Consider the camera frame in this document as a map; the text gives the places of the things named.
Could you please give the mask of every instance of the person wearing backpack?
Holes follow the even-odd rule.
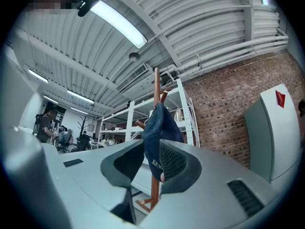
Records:
[[[40,124],[39,124],[39,131],[37,133],[37,138],[42,142],[42,143],[47,143],[49,138],[55,138],[55,135],[52,134],[51,130],[51,122],[53,119],[56,118],[57,115],[57,110],[55,108],[51,108],[48,110],[47,113],[45,113],[41,118],[40,118]]]

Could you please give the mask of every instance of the white ceiling beam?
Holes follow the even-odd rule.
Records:
[[[30,67],[27,66],[26,64],[24,65],[24,68],[25,68],[26,70],[31,69],[31,70],[35,71],[35,69],[30,68]],[[44,75],[45,75],[44,70],[41,70],[41,69],[40,69],[39,72],[40,72],[41,74],[44,74]],[[65,93],[65,94],[67,94],[67,90],[68,90],[68,89],[65,88],[65,87],[63,87],[62,85],[59,85],[58,83],[55,83],[54,81],[49,80],[48,85],[49,85],[50,87],[54,88],[54,89],[57,89],[57,90],[59,90],[59,91]],[[94,102],[93,105],[94,105],[94,106],[98,106],[98,107],[100,107],[100,108],[102,108],[102,109],[105,109],[105,110],[114,110],[114,108],[112,108],[112,107],[110,107],[110,106],[108,106],[108,105],[105,105],[105,104],[101,104],[101,103],[99,103],[99,102]]]
[[[25,31],[22,31],[20,29],[16,29],[15,30],[16,35],[21,38],[22,40],[30,43],[32,46],[34,46],[35,48],[37,48],[38,50],[44,52],[45,54],[49,55],[50,57],[52,57],[53,59],[58,60],[59,62],[61,62],[62,64],[70,67],[71,69],[89,77],[90,79],[102,84],[102,85],[106,85],[108,86],[108,88],[116,91],[116,84],[113,82],[110,82],[108,79],[106,79],[105,77],[97,74],[96,72],[88,69],[87,67],[83,66],[82,64],[76,62],[75,60],[73,60],[72,58],[64,55],[63,53],[61,53],[60,51],[57,51],[56,49],[48,46],[47,44],[41,42],[40,40],[36,39],[35,37],[29,35],[28,33],[26,33]]]
[[[254,40],[254,8],[252,0],[241,0],[243,5],[251,5],[244,8],[245,40]]]
[[[160,27],[157,26],[153,19],[133,0],[120,1],[123,2],[127,7],[131,8],[148,25],[148,27],[153,31],[153,33],[159,37],[160,42],[163,44],[163,46],[171,56],[176,66],[181,66],[182,64],[177,56],[177,53],[173,49],[173,46],[170,44],[166,36],[163,35]]]
[[[47,90],[43,90],[42,92],[43,92],[44,95],[49,96],[50,98],[52,98],[52,99],[54,99],[55,101],[57,101],[57,102],[59,103],[59,105],[60,105],[60,103],[61,103],[62,105],[65,106],[65,108],[68,107],[67,109],[70,110],[70,111],[73,111],[73,110],[70,108],[70,107],[73,107],[73,108],[75,108],[75,109],[79,109],[79,110],[81,110],[81,111],[84,111],[84,112],[86,112],[86,113],[89,113],[89,114],[91,114],[91,115],[93,115],[93,116],[101,117],[101,114],[100,114],[100,113],[97,113],[97,112],[95,112],[95,111],[92,111],[92,110],[83,108],[83,107],[81,107],[81,106],[78,106],[78,105],[76,105],[76,104],[73,104],[73,103],[69,102],[68,100],[65,100],[65,99],[63,99],[63,98],[61,98],[61,97],[59,97],[59,96],[57,96],[57,95],[55,95],[55,94],[53,94],[53,93],[50,93],[50,92],[47,91]]]

